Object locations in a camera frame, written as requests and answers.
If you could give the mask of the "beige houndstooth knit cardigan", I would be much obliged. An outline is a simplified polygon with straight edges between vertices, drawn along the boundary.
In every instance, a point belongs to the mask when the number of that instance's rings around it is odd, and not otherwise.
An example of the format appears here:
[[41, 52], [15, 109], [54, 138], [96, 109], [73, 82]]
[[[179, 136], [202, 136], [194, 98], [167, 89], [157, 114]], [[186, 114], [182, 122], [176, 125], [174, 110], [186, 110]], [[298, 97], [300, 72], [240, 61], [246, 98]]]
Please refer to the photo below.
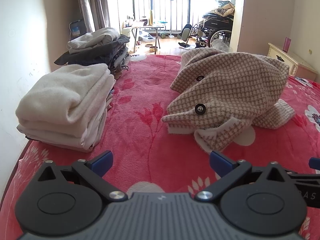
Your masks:
[[204, 151], [221, 151], [251, 126], [277, 129], [294, 117], [281, 99], [288, 77], [288, 65], [263, 55], [187, 51], [162, 121], [169, 133], [192, 134]]

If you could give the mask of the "folded cream white clothes stack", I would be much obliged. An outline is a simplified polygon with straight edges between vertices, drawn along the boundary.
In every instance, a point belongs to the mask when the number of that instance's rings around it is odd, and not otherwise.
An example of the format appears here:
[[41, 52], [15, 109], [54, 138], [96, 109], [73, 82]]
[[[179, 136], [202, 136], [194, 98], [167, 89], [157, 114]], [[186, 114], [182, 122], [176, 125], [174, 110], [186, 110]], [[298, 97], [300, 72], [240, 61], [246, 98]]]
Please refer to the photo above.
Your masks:
[[101, 139], [115, 83], [104, 63], [63, 66], [21, 99], [17, 129], [30, 140], [90, 152]]

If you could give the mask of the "folded dark grey clothes stack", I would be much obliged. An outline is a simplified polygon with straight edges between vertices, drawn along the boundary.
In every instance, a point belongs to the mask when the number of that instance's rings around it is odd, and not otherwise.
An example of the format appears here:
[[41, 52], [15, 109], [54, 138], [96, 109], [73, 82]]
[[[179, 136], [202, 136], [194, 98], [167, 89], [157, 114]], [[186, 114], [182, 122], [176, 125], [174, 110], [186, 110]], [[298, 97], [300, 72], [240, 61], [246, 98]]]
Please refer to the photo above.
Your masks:
[[114, 41], [107, 44], [98, 45], [95, 48], [89, 48], [82, 52], [70, 54], [68, 51], [62, 54], [54, 63], [58, 66], [66, 64], [79, 64], [90, 66], [99, 63], [107, 64], [111, 74], [117, 76], [122, 70], [128, 70], [130, 54], [126, 46], [130, 38], [120, 34]]

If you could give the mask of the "small black folding chair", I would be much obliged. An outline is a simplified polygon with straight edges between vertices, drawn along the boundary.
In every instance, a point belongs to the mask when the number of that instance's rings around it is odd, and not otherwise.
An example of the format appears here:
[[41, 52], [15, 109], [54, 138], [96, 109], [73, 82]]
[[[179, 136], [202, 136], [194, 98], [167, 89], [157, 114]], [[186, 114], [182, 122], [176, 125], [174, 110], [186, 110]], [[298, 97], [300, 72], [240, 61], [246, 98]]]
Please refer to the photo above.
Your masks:
[[195, 39], [195, 46], [197, 46], [196, 25], [186, 24], [178, 35], [181, 38], [181, 42], [178, 42], [180, 47], [189, 48], [190, 38]]

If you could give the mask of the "folding table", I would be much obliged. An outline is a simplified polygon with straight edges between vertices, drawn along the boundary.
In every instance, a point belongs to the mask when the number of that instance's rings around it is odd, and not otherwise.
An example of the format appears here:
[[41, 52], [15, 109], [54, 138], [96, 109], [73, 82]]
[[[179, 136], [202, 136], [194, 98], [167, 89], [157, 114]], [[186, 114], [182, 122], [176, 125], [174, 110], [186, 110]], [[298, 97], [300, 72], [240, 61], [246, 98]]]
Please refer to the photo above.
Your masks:
[[133, 25], [132, 26], [132, 35], [134, 36], [134, 45], [133, 45], [133, 53], [136, 52], [136, 46], [137, 42], [139, 40], [139, 37], [147, 41], [154, 41], [155, 42], [155, 49], [153, 51], [154, 54], [157, 53], [159, 49], [161, 49], [160, 42], [159, 42], [159, 31], [164, 30], [164, 25], [144, 25], [144, 26], [138, 26]]

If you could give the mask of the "cream bedside nightstand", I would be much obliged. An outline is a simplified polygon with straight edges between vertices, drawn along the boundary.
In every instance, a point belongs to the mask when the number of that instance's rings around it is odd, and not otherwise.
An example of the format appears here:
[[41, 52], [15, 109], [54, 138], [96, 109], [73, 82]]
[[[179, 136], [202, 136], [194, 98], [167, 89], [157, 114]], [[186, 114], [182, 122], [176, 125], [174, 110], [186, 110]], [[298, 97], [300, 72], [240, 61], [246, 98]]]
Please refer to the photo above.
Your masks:
[[272, 43], [268, 43], [268, 57], [278, 59], [289, 66], [289, 75], [315, 81], [318, 72], [293, 52], [284, 52]]

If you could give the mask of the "pink cup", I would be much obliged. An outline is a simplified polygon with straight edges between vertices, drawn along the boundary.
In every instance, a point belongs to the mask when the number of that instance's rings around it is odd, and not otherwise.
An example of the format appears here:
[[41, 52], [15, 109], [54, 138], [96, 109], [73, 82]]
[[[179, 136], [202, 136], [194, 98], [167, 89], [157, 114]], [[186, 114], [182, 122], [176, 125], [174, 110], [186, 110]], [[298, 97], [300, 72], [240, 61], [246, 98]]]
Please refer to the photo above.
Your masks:
[[285, 42], [284, 42], [284, 45], [283, 45], [283, 51], [284, 52], [287, 53], [289, 51], [290, 44], [291, 44], [291, 39], [289, 37], [285, 37]]

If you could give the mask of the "black wheelchair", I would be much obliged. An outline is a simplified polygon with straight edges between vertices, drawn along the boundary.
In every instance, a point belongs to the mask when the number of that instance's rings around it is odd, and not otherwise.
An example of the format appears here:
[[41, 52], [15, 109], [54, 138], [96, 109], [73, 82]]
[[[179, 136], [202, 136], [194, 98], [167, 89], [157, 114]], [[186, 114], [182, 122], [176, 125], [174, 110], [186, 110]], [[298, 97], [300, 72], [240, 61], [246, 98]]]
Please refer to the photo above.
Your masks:
[[235, 6], [230, 1], [218, 1], [219, 6], [203, 16], [194, 27], [196, 48], [213, 47], [215, 40], [230, 44]]

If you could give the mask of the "grey window curtain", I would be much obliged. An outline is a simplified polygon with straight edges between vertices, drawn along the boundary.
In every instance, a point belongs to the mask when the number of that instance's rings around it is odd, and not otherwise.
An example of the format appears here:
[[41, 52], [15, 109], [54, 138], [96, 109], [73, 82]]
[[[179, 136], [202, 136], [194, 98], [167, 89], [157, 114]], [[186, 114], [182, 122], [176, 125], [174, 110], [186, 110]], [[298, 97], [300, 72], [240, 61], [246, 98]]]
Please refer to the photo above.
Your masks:
[[107, 0], [78, 0], [87, 32], [110, 26]]

